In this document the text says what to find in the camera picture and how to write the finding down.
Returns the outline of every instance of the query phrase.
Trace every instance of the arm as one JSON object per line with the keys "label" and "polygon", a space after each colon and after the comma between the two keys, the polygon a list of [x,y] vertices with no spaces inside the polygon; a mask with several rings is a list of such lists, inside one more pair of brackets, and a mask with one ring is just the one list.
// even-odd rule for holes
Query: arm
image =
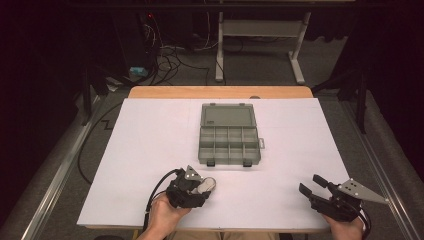
{"label": "arm", "polygon": [[324,219],[330,224],[334,240],[361,240],[364,223],[355,218],[352,222],[338,222],[324,214]]}
{"label": "arm", "polygon": [[174,208],[166,194],[162,193],[153,203],[149,226],[137,240],[162,240],[174,231],[180,219],[190,212],[189,208]]}

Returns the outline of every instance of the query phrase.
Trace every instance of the plastic box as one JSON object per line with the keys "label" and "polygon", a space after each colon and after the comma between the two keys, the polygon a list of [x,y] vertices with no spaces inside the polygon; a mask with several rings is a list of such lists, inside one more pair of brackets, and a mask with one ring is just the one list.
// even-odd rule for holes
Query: plastic box
{"label": "plastic box", "polygon": [[261,159],[252,104],[203,104],[199,161],[251,167]]}

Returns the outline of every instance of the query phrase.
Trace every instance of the white table surface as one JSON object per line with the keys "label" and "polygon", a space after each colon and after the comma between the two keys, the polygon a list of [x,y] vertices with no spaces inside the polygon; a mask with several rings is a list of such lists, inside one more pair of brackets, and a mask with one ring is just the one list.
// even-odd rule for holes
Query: white table surface
{"label": "white table surface", "polygon": [[[253,104],[265,140],[259,165],[199,163],[201,105],[211,102]],[[217,187],[178,229],[325,231],[327,223],[298,191],[299,183],[329,197],[312,181],[314,174],[334,183],[349,178],[317,99],[126,99],[77,224],[141,227],[158,181],[187,165],[215,178]]]}

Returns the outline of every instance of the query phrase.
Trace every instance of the electronic equipment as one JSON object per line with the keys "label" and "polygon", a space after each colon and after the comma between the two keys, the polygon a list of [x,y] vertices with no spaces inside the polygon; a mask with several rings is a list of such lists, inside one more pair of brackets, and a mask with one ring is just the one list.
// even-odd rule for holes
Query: electronic equipment
{"label": "electronic equipment", "polygon": [[324,199],[312,194],[309,188],[300,183],[299,191],[309,199],[311,208],[340,222],[351,222],[355,218],[360,217],[365,224],[363,239],[371,231],[371,219],[365,210],[362,209],[362,200],[383,204],[389,203],[387,198],[383,198],[352,178],[345,183],[337,185],[316,174],[312,180],[321,187],[328,188],[333,196],[329,200]]}
{"label": "electronic equipment", "polygon": [[166,189],[169,203],[173,207],[196,208],[201,207],[215,189],[216,181],[213,178],[202,178],[192,167],[180,169],[177,178]]}

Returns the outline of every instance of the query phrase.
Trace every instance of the metal rail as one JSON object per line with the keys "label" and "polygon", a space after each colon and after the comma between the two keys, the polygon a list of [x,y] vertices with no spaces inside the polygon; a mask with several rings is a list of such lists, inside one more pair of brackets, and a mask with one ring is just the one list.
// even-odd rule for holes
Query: metal rail
{"label": "metal rail", "polygon": [[349,116],[349,120],[352,124],[352,127],[355,129],[356,134],[358,135],[362,146],[364,147],[368,157],[369,157],[369,164],[371,167],[371,170],[373,171],[377,183],[380,185],[380,188],[390,201],[390,210],[393,213],[393,216],[395,217],[400,230],[402,231],[405,239],[408,240],[420,240],[421,237],[419,233],[417,232],[414,224],[412,223],[405,207],[402,199],[397,194],[394,186],[392,185],[389,177],[387,176],[383,166],[380,163],[380,160],[377,156],[377,154],[374,152],[371,143],[369,142],[367,136],[365,134],[362,134],[360,129],[358,128],[356,122],[355,122],[355,113],[352,109],[352,106],[348,102],[341,102],[343,110],[346,112],[346,114]]}
{"label": "metal rail", "polygon": [[[97,96],[93,101],[94,114],[93,117],[96,117],[99,109],[101,108],[104,99],[100,99]],[[42,230],[49,219],[51,212],[56,205],[57,200],[60,197],[63,187],[66,184],[66,180],[71,173],[72,167],[75,165],[76,155],[78,154],[84,139],[87,137],[88,132],[90,131],[93,124],[93,118],[91,118],[85,126],[82,127],[78,138],[75,141],[70,152],[65,156],[62,161],[62,164],[59,166],[59,169],[56,172],[52,182],[50,183],[49,188],[44,194],[43,199],[41,200],[38,209],[36,210],[34,216],[31,219],[31,222],[28,224],[27,229],[25,230],[21,240],[35,240],[38,239],[42,233]]]}

